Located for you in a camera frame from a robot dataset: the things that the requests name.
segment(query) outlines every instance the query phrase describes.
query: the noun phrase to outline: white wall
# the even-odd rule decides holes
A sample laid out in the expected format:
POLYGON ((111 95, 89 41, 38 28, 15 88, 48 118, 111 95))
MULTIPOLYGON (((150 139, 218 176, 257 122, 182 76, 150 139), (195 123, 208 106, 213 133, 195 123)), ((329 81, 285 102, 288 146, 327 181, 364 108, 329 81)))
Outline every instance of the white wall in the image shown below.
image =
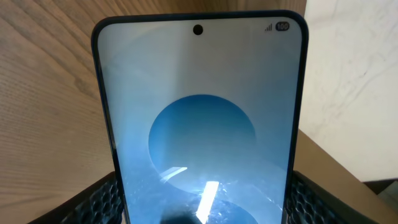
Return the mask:
POLYGON ((398 0, 307 0, 300 129, 361 181, 398 177, 398 0))

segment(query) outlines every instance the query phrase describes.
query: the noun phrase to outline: black textured holder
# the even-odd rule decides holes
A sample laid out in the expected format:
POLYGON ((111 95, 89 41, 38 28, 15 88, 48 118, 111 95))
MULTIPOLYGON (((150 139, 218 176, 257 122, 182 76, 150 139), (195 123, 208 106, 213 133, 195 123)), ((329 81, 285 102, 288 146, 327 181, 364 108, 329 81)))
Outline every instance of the black textured holder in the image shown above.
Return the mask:
POLYGON ((111 172, 54 210, 30 222, 60 224, 120 224, 123 203, 111 172))
MULTIPOLYGON (((112 172, 30 223, 120 224, 124 207, 119 192, 121 191, 118 190, 115 174, 112 172)), ((292 174, 286 211, 288 224, 376 223, 297 171, 292 174)), ((189 214, 186 217, 168 217, 160 224, 194 223, 197 220, 189 214)))
POLYGON ((293 171, 290 183, 288 224, 376 223, 297 171, 293 171))

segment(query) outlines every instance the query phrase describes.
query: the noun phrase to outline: cracked screen protector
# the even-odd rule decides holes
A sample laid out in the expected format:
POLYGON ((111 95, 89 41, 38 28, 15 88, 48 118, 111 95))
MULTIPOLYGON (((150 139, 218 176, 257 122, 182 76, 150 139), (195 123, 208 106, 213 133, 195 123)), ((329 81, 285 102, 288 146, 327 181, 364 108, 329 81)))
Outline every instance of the cracked screen protector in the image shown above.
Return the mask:
POLYGON ((301 46, 300 26, 286 17, 118 23, 99 33, 131 223, 281 223, 301 46))

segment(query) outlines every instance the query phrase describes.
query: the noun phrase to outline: blue circle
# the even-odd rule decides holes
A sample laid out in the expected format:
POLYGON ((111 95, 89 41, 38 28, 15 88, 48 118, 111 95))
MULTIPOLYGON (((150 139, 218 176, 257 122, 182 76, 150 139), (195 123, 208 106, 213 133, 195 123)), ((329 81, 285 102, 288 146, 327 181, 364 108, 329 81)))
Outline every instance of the blue circle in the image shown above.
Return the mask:
POLYGON ((254 127, 238 106, 218 96, 193 95, 174 101, 156 117, 149 154, 159 173, 187 167, 185 178, 224 180, 236 178, 239 166, 250 162, 255 142, 254 127))

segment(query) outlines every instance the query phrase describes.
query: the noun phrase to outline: black honeycomb mesh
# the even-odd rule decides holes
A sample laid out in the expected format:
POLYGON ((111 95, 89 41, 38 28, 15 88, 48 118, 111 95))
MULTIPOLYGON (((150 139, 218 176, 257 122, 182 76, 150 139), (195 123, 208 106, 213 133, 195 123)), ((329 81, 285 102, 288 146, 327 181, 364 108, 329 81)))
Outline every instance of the black honeycomb mesh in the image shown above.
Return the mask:
POLYGON ((288 224, 342 224, 344 222, 301 180, 293 175, 286 201, 288 224))
POLYGON ((120 224, 122 211, 117 181, 112 179, 79 204, 61 224, 120 224))

